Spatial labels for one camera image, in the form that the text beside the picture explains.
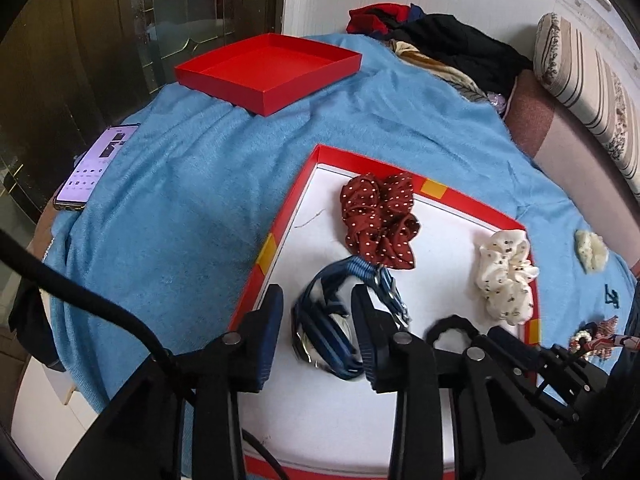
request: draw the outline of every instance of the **pillow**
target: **pillow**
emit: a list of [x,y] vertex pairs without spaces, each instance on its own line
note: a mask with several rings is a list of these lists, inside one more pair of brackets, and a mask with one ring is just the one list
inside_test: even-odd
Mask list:
[[640,204],[587,128],[540,86],[517,79],[504,122],[513,142],[574,201],[605,243],[640,276]]
[[638,111],[616,73],[578,29],[554,12],[538,23],[533,70],[604,146],[640,202]]

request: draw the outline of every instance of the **striped pillow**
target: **striped pillow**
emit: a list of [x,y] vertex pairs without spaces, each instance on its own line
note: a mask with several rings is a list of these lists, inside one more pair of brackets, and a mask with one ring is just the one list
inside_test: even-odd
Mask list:
[[638,111],[616,73],[580,30],[554,12],[538,23],[533,70],[600,141],[640,203]]

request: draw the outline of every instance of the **blue blanket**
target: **blue blanket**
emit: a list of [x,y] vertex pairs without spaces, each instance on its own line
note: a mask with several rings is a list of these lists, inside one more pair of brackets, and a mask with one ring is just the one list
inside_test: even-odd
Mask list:
[[[511,142],[490,104],[407,66],[363,36],[319,38],[363,53],[360,72],[270,117],[166,86],[81,213],[60,213],[46,263],[130,310],[175,354],[224,331],[271,221],[318,143],[429,176],[526,225],[541,272],[543,343],[629,313],[635,280],[620,257],[586,275],[565,193]],[[622,308],[604,303],[604,285]],[[99,412],[146,357],[128,333],[55,298],[56,346]],[[190,472],[190,424],[184,471]]]

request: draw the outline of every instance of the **cream scrunchie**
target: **cream scrunchie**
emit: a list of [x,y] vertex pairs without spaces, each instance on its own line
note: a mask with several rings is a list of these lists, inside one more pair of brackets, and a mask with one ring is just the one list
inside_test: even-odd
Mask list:
[[576,231],[575,251],[586,273],[601,272],[607,265],[609,249],[596,233]]
[[526,232],[498,231],[480,247],[476,285],[487,299],[487,312],[510,325],[533,316],[533,294],[529,283],[540,273],[527,259],[530,243]]

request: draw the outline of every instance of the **red box lid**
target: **red box lid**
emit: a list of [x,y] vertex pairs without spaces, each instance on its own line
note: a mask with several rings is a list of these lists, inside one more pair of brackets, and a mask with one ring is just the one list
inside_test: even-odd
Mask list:
[[356,73],[362,54],[319,41],[262,34],[175,67],[181,85],[267,116]]

